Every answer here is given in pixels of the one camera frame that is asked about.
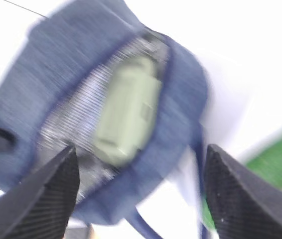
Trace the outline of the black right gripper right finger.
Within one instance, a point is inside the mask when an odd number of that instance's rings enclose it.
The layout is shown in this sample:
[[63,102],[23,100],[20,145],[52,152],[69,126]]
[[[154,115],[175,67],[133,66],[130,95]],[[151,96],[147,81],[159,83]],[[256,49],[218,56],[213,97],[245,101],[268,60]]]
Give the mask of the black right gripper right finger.
[[221,147],[207,147],[206,201],[221,239],[282,239],[282,191]]

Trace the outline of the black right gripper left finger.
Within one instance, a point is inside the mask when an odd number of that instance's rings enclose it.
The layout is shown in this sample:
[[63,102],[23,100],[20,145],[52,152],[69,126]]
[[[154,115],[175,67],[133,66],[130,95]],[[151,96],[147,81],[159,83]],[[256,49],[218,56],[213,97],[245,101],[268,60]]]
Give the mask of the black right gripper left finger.
[[75,148],[68,146],[0,196],[0,239],[61,239],[79,189]]

